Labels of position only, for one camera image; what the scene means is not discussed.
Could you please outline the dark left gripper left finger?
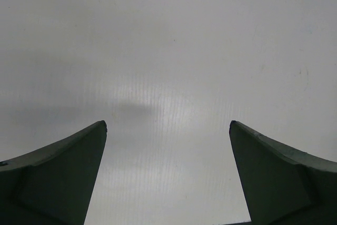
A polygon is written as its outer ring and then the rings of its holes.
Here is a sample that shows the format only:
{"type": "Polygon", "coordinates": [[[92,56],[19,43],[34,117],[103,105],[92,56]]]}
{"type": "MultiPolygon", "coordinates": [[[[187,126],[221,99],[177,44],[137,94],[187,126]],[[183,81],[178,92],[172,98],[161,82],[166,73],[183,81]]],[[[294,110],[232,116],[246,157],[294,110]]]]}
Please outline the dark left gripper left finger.
{"type": "Polygon", "coordinates": [[[1,162],[1,224],[84,224],[107,138],[105,121],[1,162]]]}

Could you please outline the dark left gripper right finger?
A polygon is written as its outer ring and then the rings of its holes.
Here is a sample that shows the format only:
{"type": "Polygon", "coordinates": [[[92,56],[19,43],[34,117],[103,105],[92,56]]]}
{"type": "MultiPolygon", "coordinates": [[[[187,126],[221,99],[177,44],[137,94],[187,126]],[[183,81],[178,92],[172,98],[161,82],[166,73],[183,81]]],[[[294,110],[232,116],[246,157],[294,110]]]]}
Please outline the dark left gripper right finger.
{"type": "Polygon", "coordinates": [[[232,121],[231,146],[249,224],[336,224],[336,162],[232,121]]]}

